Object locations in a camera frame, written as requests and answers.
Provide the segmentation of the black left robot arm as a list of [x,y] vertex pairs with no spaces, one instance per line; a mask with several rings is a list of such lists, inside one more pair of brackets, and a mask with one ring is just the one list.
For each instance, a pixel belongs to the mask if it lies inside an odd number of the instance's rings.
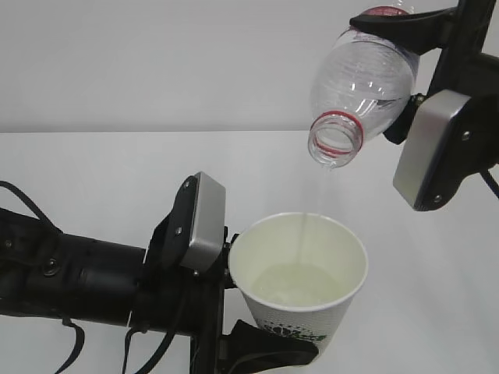
[[9,182],[30,216],[1,212],[1,313],[58,319],[76,339],[65,360],[79,357],[85,333],[79,321],[157,331],[163,339],[142,372],[149,373],[173,339],[190,339],[192,373],[258,373],[308,365],[310,342],[238,321],[223,333],[225,291],[233,238],[225,226],[225,188],[209,175],[190,175],[171,211],[145,248],[66,234],[24,192]]

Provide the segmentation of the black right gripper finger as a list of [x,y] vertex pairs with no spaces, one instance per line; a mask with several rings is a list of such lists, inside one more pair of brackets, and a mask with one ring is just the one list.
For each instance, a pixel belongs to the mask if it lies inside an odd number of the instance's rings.
[[424,55],[436,48],[444,48],[450,38],[457,8],[404,16],[361,14],[349,20],[357,30],[390,41],[393,44]]
[[419,106],[425,101],[422,93],[412,95],[396,120],[383,132],[387,141],[393,144],[402,144],[409,134],[412,121]]

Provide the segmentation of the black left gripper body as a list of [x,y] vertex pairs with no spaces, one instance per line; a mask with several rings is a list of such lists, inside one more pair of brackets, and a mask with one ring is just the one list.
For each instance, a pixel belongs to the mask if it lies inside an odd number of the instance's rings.
[[192,227],[196,187],[194,175],[181,184],[171,211],[154,229],[148,245],[128,335],[151,330],[165,335],[140,373],[153,371],[178,334],[191,339],[191,373],[216,371],[225,293],[222,250],[205,273],[181,265]]

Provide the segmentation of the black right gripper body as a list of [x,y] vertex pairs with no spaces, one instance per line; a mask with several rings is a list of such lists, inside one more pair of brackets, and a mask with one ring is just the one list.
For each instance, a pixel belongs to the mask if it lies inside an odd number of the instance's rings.
[[498,192],[490,174],[498,165],[498,59],[482,52],[495,5],[494,1],[458,3],[449,41],[434,71],[427,99],[452,90],[470,100],[451,122],[424,195],[425,211],[447,204],[470,175],[481,175],[492,192]]

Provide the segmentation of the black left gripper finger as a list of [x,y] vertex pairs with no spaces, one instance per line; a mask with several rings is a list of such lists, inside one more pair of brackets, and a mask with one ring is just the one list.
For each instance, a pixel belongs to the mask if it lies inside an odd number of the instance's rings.
[[234,283],[234,280],[232,279],[232,275],[230,273],[229,269],[229,255],[232,249],[232,245],[236,241],[236,239],[239,237],[239,233],[235,233],[230,242],[226,242],[223,246],[222,249],[222,262],[224,265],[224,288],[225,290],[227,289],[234,289],[236,288],[236,285]]
[[221,373],[258,373],[310,364],[319,349],[311,342],[282,337],[241,319],[220,340]]

